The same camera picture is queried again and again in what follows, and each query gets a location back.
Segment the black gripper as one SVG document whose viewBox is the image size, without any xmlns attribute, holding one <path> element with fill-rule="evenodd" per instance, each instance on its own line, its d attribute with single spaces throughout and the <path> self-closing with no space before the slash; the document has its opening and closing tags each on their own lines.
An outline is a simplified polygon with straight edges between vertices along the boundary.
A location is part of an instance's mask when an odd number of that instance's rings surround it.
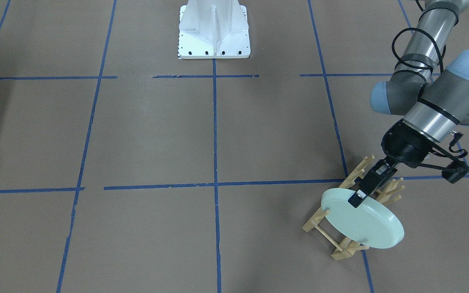
<svg viewBox="0 0 469 293">
<path fill-rule="evenodd" d="M 423 163 L 434 146 L 435 143 L 425 135 L 404 122 L 396 122 L 381 141 L 386 157 L 376 162 L 368 171 L 365 167 L 373 158 L 363 158 L 348 175 L 348 188 L 354 186 L 357 179 L 361 180 L 358 189 L 348 199 L 349 204 L 357 208 L 374 193 L 379 196 L 380 203 L 388 201 L 392 194 L 400 191 L 400 180 L 393 179 L 399 163 L 411 168 L 438 168 L 437 165 Z"/>
</svg>

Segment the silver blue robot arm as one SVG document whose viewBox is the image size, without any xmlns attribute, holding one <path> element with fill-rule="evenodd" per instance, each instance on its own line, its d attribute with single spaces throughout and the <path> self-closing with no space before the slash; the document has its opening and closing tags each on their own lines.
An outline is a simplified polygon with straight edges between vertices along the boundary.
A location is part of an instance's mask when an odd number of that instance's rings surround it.
<svg viewBox="0 0 469 293">
<path fill-rule="evenodd" d="M 393 178 L 398 164 L 439 169 L 452 184 L 469 173 L 462 160 L 467 151 L 454 150 L 462 137 L 456 126 L 469 126 L 469 50 L 443 66 L 447 39 L 467 7 L 469 0 L 427 0 L 418 26 L 407 28 L 413 35 L 404 53 L 398 55 L 392 45 L 395 71 L 389 81 L 374 86 L 370 105 L 401 119 L 383 136 L 385 158 L 348 199 L 353 207 Z"/>
</svg>

